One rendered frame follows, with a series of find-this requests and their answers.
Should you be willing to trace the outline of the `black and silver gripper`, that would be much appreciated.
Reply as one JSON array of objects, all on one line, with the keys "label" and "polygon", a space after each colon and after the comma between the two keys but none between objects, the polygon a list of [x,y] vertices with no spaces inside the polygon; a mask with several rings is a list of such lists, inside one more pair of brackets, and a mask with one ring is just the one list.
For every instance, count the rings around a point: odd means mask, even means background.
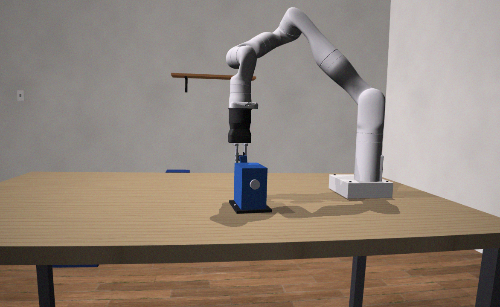
[{"label": "black and silver gripper", "polygon": [[247,155],[247,146],[251,143],[251,110],[258,109],[258,103],[251,101],[250,93],[230,93],[228,109],[228,142],[235,146],[235,163],[238,163],[238,144],[244,145],[243,156]]}]

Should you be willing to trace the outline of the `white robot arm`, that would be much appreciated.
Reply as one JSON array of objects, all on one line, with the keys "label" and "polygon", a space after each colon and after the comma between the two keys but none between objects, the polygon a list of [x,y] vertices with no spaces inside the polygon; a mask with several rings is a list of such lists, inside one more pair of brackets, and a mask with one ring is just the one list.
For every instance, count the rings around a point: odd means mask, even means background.
[{"label": "white robot arm", "polygon": [[358,75],[348,59],[298,8],[289,8],[274,32],[261,33],[228,51],[227,64],[239,69],[231,77],[230,93],[251,94],[257,59],[276,47],[298,39],[301,33],[310,43],[316,64],[346,90],[358,105],[354,179],[364,182],[381,181],[385,97],[380,90],[373,89]]}]

